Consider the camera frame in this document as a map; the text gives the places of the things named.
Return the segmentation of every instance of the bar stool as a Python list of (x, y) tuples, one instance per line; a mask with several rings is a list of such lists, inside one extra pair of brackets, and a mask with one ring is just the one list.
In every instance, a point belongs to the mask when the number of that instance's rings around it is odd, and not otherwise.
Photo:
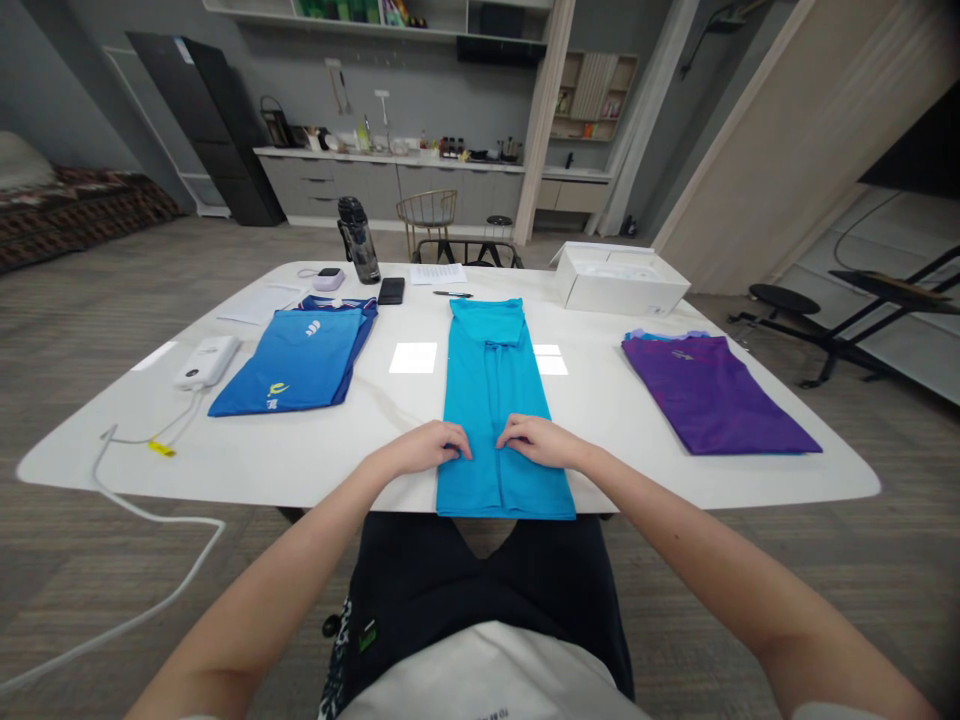
[[(820, 306), (806, 295), (801, 295), (798, 292), (776, 285), (766, 285), (764, 283), (751, 285), (750, 294), (760, 302), (770, 306), (770, 313), (763, 318), (757, 318), (758, 320), (774, 320), (781, 311), (793, 313), (794, 315), (816, 315), (820, 312)], [(737, 322), (741, 318), (737, 315), (731, 316), (728, 319), (730, 322)], [(737, 333), (734, 340), (742, 342), (756, 326), (756, 321), (748, 322), (747, 325)]]
[[(503, 242), (507, 239), (507, 228), (513, 225), (513, 220), (508, 218), (506, 215), (491, 215), (487, 218), (487, 224), (483, 226), (483, 237), (484, 239), (490, 238), (491, 240)], [(493, 264), (484, 262), (483, 256), (489, 251), (490, 257), (493, 258)], [(466, 263), (467, 265), (481, 265), (484, 267), (503, 267), (503, 263), (500, 261), (500, 253), (497, 252), (497, 246), (494, 243), (482, 242), (480, 244), (480, 254), (477, 255), (477, 259), (473, 262)]]
[(457, 215), (456, 190), (431, 190), (397, 203), (397, 215), (403, 221), (403, 230), (407, 237), (407, 256), (412, 257), (417, 247), (417, 228), (427, 231), (427, 238), (433, 238), (436, 231), (440, 243), (437, 245), (437, 260), (442, 252), (447, 262), (453, 263), (453, 251), (450, 244), (450, 226)]

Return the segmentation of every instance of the patterned blanket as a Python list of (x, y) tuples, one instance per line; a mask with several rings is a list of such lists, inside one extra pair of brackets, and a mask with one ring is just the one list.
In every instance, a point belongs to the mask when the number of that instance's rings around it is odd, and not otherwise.
[(173, 220), (146, 175), (57, 167), (52, 185), (0, 193), (0, 274)]

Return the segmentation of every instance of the pillow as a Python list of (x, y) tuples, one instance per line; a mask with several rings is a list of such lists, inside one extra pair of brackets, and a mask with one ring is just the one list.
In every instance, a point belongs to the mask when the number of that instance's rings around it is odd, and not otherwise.
[(0, 131), (0, 192), (56, 181), (53, 166), (43, 155), (19, 135)]

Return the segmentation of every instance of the white box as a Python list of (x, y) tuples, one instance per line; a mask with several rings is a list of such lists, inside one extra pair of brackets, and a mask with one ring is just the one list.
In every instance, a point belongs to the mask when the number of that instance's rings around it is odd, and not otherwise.
[(690, 289), (650, 248), (568, 242), (554, 263), (560, 302), (568, 310), (669, 315)]

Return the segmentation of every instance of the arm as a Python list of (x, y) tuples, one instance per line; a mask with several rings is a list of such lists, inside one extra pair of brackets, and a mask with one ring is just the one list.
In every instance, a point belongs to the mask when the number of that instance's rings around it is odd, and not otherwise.
[(937, 717), (833, 606), (711, 515), (548, 420), (512, 415), (497, 442), (504, 445), (590, 478), (756, 656), (785, 717), (812, 701), (890, 720)]
[(454, 448), (473, 459), (460, 426), (433, 421), (365, 458), (204, 613), (127, 717), (244, 717), (380, 492), (452, 460)]

